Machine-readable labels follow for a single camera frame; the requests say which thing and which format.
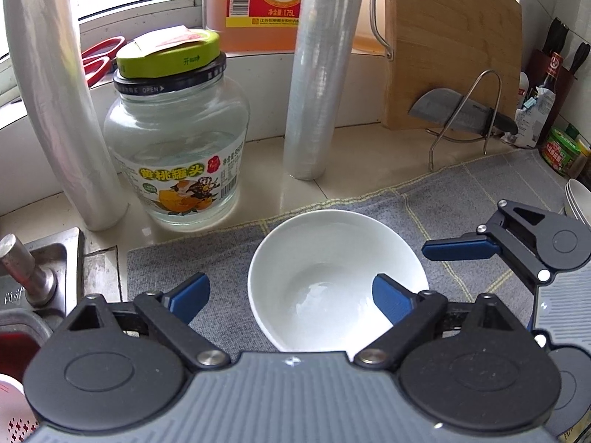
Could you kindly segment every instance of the red flower logo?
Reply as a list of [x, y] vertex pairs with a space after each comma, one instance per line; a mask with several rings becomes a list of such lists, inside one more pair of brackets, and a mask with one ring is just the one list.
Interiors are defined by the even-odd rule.
[[211, 157], [208, 161], [208, 173], [215, 173], [218, 171], [220, 165], [220, 157], [218, 157], [218, 155]]

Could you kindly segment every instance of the stack of plates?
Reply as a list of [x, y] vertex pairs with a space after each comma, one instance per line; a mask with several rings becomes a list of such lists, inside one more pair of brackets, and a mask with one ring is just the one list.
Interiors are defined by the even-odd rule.
[[570, 179], [566, 183], [564, 193], [566, 214], [585, 223], [591, 229], [591, 192], [583, 186], [583, 183]]

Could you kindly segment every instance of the plastic bag roll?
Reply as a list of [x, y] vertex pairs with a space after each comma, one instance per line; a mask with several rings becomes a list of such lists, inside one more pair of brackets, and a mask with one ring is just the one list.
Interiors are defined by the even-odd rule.
[[302, 0], [283, 165], [311, 180], [325, 168], [361, 0]]
[[127, 208], [100, 133], [70, 0], [4, 0], [8, 48], [28, 116], [64, 193], [88, 229]]

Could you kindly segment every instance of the gray mat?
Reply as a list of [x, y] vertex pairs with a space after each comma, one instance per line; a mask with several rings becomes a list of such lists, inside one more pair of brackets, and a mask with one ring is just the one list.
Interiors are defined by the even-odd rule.
[[503, 198], [559, 212], [564, 184], [537, 151], [481, 158], [361, 198], [327, 201], [273, 219], [131, 250], [129, 298], [150, 289], [168, 291], [194, 273], [205, 272], [211, 280], [211, 298], [191, 327], [232, 358], [239, 350], [276, 351], [250, 311], [246, 290], [250, 259], [265, 235], [294, 214], [339, 208], [371, 216], [404, 238], [421, 260], [430, 288], [453, 301], [496, 293], [527, 323], [533, 298], [499, 257], [433, 262], [423, 257], [421, 246], [430, 238], [474, 231]]

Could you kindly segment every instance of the plastic strainer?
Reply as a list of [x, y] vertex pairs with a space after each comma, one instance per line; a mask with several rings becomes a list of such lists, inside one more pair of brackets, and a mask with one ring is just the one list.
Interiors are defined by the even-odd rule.
[[0, 442], [24, 441], [37, 426], [23, 385], [11, 376], [0, 374]]

